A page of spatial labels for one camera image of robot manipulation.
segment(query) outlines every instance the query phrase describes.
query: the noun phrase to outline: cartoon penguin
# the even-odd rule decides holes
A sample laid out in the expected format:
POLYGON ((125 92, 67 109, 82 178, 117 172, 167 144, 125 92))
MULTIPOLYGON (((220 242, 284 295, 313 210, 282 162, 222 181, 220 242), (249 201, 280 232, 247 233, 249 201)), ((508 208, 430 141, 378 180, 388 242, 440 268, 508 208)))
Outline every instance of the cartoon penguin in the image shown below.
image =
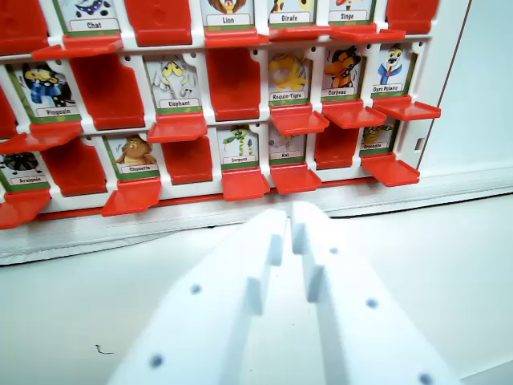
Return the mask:
POLYGON ((394 44, 386 55, 385 62, 379 66, 378 73, 382 76, 380 84, 388 84, 390 76, 395 76, 401 72, 402 64, 399 64, 402 56, 402 48, 399 44, 394 44))
POLYGON ((66 81, 60 80, 46 63, 39 64, 35 69, 24 63, 22 71, 23 81, 30 88, 30 99, 33 103, 41 104, 43 97, 50 97, 56 107, 75 105, 70 86, 66 81))

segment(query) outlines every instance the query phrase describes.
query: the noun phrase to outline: white table surface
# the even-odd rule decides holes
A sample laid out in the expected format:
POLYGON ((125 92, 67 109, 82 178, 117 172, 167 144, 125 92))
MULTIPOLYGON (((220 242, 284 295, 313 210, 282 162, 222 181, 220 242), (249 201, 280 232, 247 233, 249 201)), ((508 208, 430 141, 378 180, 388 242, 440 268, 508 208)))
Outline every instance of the white table surface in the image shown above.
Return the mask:
MULTIPOLYGON (((335 220, 469 385, 513 383, 513 196, 335 220)), ((0 384, 105 383, 159 299, 236 225, 0 268, 0 384), (101 355, 95 345, 112 355, 101 355)), ((321 384, 315 306, 287 250, 240 383, 321 384)))

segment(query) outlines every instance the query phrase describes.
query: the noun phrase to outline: red plastic tile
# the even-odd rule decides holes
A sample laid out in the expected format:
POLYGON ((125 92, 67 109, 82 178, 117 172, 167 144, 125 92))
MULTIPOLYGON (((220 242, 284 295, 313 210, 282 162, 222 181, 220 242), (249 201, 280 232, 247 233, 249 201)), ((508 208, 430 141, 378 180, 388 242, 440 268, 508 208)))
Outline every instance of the red plastic tile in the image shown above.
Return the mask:
POLYGON ((50 201, 49 189, 7 192, 0 204, 0 230, 13 229, 32 221, 50 201))
POLYGON ((317 169, 350 167, 357 141, 358 130, 341 130, 331 123, 315 140, 317 169))
POLYGON ((409 95, 375 99, 373 107, 400 120, 436 119, 442 115, 440 108, 420 102, 411 103, 409 95))
POLYGON ((281 195, 314 191, 322 183, 315 172, 308 170, 306 164, 271 166, 271 177, 281 195))
POLYGON ((140 47, 192 44, 189 0, 141 2, 125 0, 130 24, 140 47))
POLYGON ((86 58, 89 56, 111 54, 123 48, 120 34, 103 34, 77 38, 63 37, 64 47, 49 46, 32 52, 34 60, 56 60, 86 58))
POLYGON ((147 135, 150 143, 184 142, 207 135, 207 122, 202 112, 157 115, 147 135))
POLYGON ((362 167, 386 187, 415 184, 420 177, 419 171, 396 160, 393 153, 362 156, 362 167))
POLYGON ((223 198, 225 201, 244 201, 262 198, 271 188, 260 167, 223 172, 223 198))
POLYGON ((216 120, 260 117, 260 64, 246 48, 207 51, 210 97, 216 120))
POLYGON ((258 46, 269 42, 269 36, 258 34, 255 27, 247 30, 205 30, 207 48, 258 46))
POLYGON ((388 0, 388 25, 407 34, 428 34, 439 3, 440 0, 388 0))
POLYGON ((385 43, 403 40, 406 36, 404 30, 380 30, 372 22, 362 26, 331 26, 330 37, 336 40, 345 40, 352 43, 385 43))
POLYGON ((173 184, 212 180, 212 156, 208 138, 162 143, 162 151, 173 184))
POLYGON ((160 178, 119 181, 101 214, 104 217, 114 215, 143 213, 159 203, 160 178))
POLYGON ((5 0, 0 11, 0 55, 29 54, 48 45, 38 0, 5 0))
POLYGON ((80 122, 59 122, 30 125, 30 134, 17 134, 0 143, 0 154, 43 151, 68 143, 82 133, 80 122))
POLYGON ((269 38, 272 42, 317 40, 319 36, 330 33, 331 26, 291 26, 285 28, 269 28, 269 38))
POLYGON ((134 70, 118 55, 70 59, 87 111, 97 130, 144 127, 144 108, 134 70))
POLYGON ((271 107, 271 120, 282 135, 301 135, 323 132, 329 125, 323 115, 312 109, 312 104, 271 107))
POLYGON ((16 135, 16 116, 10 107, 9 101, 0 88, 0 139, 16 135))
POLYGON ((385 114, 363 107, 361 99, 323 103, 322 114, 344 129, 380 126, 386 120, 385 114))
POLYGON ((42 151, 41 156, 65 197, 107 192, 105 172, 98 154, 80 138, 42 151))

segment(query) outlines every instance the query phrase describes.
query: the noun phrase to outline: lion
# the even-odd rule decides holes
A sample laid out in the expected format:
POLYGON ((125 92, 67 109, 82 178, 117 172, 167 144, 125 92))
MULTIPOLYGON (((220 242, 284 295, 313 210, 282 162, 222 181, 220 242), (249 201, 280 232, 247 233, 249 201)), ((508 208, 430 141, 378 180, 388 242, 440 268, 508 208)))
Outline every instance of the lion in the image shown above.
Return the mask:
POLYGON ((246 4, 246 0, 208 0, 208 4, 223 14, 235 14, 246 4))

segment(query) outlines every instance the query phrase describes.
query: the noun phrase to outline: character card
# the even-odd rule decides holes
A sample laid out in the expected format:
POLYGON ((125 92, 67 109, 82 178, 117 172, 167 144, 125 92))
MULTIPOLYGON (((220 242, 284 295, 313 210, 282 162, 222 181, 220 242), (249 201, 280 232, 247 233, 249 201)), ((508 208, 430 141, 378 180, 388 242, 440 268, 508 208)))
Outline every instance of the character card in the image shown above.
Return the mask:
POLYGON ((144 62, 158 114, 201 111, 196 69, 182 55, 150 56, 144 62))
POLYGON ((329 24, 354 26, 374 20, 376 0, 329 0, 329 24))
POLYGON ((258 135, 247 124, 217 128, 221 170, 258 167, 258 135))
POLYGON ((398 120, 389 118, 382 126, 365 127, 360 156, 392 152, 399 124, 398 120))
POLYGON ((33 152, 0 155, 0 182, 9 193, 49 188, 40 162, 33 152))
POLYGON ((312 61, 302 51, 269 52, 269 105, 309 102, 312 61))
POLYGON ((70 86, 48 64, 7 64, 7 72, 32 123, 80 120, 70 86))
POLYGON ((269 125, 269 164, 302 163, 305 161, 306 135, 283 136, 269 125))
POLYGON ((317 0, 267 0, 269 25, 308 26, 315 21, 317 0))
POLYGON ((321 101, 358 99, 362 89, 366 58, 355 46, 326 49, 321 101))
POLYGON ((119 180, 154 178, 159 176, 153 147, 144 134, 104 136, 103 142, 119 180))
POLYGON ((207 30, 243 30, 254 25, 253 0, 201 0, 207 30))
POLYGON ((414 74, 417 55, 410 44, 382 44, 379 50, 379 64, 374 72, 372 98, 402 96, 408 93, 414 74))
POLYGON ((119 32, 112 0, 53 0, 64 34, 88 36, 119 32))

